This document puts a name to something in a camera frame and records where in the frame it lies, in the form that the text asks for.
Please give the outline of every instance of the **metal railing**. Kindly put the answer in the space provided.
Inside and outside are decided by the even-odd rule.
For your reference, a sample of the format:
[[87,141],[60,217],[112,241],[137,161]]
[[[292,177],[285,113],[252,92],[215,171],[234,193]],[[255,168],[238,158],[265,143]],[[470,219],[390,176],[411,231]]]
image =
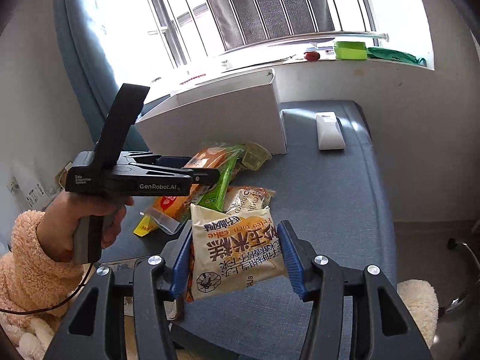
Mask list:
[[[164,46],[168,48],[167,52],[171,55],[171,58],[173,59],[173,62],[177,67],[185,65],[189,61],[191,61],[190,53],[185,43],[185,40],[182,36],[182,29],[181,29],[183,25],[185,25],[186,23],[190,23],[190,21],[192,21],[194,24],[196,33],[198,34],[201,45],[205,52],[205,56],[209,55],[209,52],[207,51],[205,39],[203,38],[202,33],[199,29],[199,25],[197,23],[198,15],[203,14],[207,10],[210,10],[210,12],[212,12],[208,0],[205,0],[204,4],[200,4],[196,7],[191,7],[189,2],[187,0],[184,0],[187,4],[188,11],[179,16],[175,16],[173,14],[174,10],[172,9],[171,2],[169,0],[148,0],[148,1],[152,6],[152,12],[154,12],[155,16],[157,17],[159,31],[162,32],[164,36]],[[229,2],[230,9],[233,12],[234,19],[237,23],[239,33],[241,36],[241,43],[243,43],[243,46],[235,47],[234,49],[227,50],[224,52],[224,54],[230,53],[232,51],[241,50],[246,47],[255,47],[263,44],[282,44],[292,40],[295,40],[295,41],[305,40],[306,42],[308,42],[308,40],[326,39],[326,38],[335,38],[335,37],[363,37],[363,38],[373,39],[374,45],[378,45],[378,39],[388,40],[387,34],[375,32],[375,23],[373,21],[373,14],[371,12],[370,4],[368,0],[356,0],[356,3],[358,5],[358,10],[361,15],[361,21],[363,23],[364,31],[348,31],[347,29],[345,29],[344,25],[342,24],[342,17],[339,13],[337,2],[335,0],[331,0],[331,4],[329,4],[330,13],[331,15],[336,16],[338,20],[338,27],[334,23],[335,31],[319,31],[319,32],[306,33],[306,34],[294,34],[294,31],[292,30],[292,23],[291,23],[289,14],[287,12],[287,9],[285,8],[285,2],[284,0],[279,0],[281,6],[283,7],[283,13],[285,16],[285,21],[289,29],[290,35],[281,37],[281,38],[273,38],[273,39],[269,38],[265,20],[263,19],[263,15],[261,13],[260,7],[258,6],[258,0],[253,0],[253,3],[256,7],[257,14],[260,18],[260,23],[262,24],[263,32],[265,33],[266,40],[248,44],[244,30],[242,29],[241,20],[239,19],[239,15],[235,8],[235,4],[232,0],[227,0],[227,1]],[[315,18],[315,11],[312,7],[311,1],[305,0],[305,3],[308,8],[309,17],[311,18],[314,31],[318,31],[319,28],[317,25],[317,21]],[[222,33],[218,26],[217,19],[215,18],[215,16],[213,16],[213,18],[214,18],[215,25],[217,26],[217,30],[222,39],[222,42],[224,44],[224,49],[226,49],[226,46],[225,46],[226,43],[222,37]]]

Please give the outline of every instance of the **hand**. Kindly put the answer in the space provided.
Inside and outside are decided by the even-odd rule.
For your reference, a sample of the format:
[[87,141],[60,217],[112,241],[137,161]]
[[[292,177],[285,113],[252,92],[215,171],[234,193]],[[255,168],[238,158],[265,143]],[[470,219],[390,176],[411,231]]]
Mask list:
[[[134,200],[128,198],[126,204],[131,206]],[[38,242],[53,261],[68,263],[74,255],[73,235],[80,218],[109,215],[115,210],[115,205],[105,198],[62,191],[37,226]],[[103,232],[102,249],[108,248],[117,239],[126,212],[125,206],[119,209],[112,225]]]

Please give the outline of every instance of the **green cloth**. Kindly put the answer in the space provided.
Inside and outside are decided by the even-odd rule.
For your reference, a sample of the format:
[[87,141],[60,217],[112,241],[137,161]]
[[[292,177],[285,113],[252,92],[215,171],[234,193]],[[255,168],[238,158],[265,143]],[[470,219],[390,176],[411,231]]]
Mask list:
[[385,49],[383,47],[368,47],[367,56],[372,59],[387,59],[389,61],[405,62],[407,64],[427,66],[425,58],[417,58],[408,52]]

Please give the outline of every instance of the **cable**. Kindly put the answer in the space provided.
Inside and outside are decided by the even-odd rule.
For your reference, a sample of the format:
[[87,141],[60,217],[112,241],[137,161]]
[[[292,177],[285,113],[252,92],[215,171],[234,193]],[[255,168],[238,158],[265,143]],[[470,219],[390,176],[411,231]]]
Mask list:
[[62,307],[65,303],[67,303],[70,299],[72,299],[76,294],[78,294],[78,291],[81,290],[81,288],[85,285],[87,279],[88,279],[88,275],[90,275],[90,271],[92,270],[92,267],[93,267],[93,264],[90,264],[89,268],[88,268],[88,271],[87,273],[85,274],[85,276],[83,277],[83,280],[82,282],[78,285],[77,289],[71,293],[71,295],[66,298],[65,300],[62,300],[58,305],[56,306],[52,306],[52,307],[48,307],[46,309],[38,309],[38,310],[33,310],[33,311],[13,311],[13,310],[4,310],[4,309],[0,309],[0,312],[6,312],[7,314],[15,314],[15,315],[32,315],[32,314],[38,314],[40,312],[47,312],[47,311],[51,311],[51,310],[54,310],[54,309],[57,309],[58,307]]

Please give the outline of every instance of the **orange snack package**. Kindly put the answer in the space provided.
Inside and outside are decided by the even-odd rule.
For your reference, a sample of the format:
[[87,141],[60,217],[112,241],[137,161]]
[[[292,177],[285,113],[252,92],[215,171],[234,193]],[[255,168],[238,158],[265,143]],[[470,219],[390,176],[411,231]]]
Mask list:
[[[184,167],[185,168],[218,168],[232,154],[231,147],[208,147],[200,150]],[[170,218],[181,219],[185,208],[200,193],[200,185],[192,184],[188,196],[159,196],[152,207]]]

